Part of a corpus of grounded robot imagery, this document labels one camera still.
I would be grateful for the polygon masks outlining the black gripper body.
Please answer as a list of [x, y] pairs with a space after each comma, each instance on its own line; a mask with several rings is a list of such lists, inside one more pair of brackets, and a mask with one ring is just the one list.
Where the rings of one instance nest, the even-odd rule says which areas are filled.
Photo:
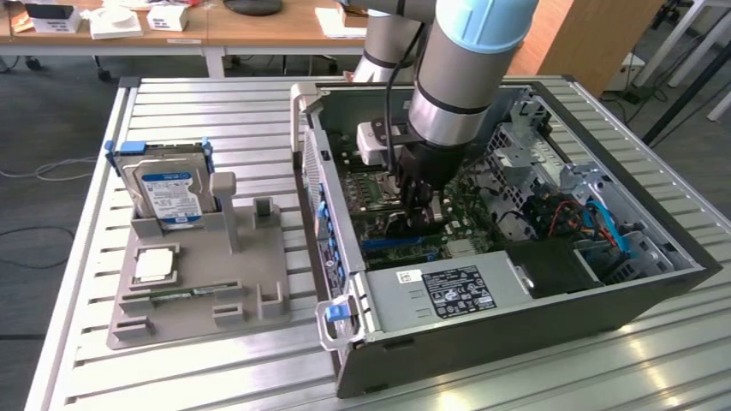
[[464, 161], [466, 146], [436, 146], [407, 144], [399, 155], [399, 179], [426, 183], [431, 188], [443, 188], [455, 178]]

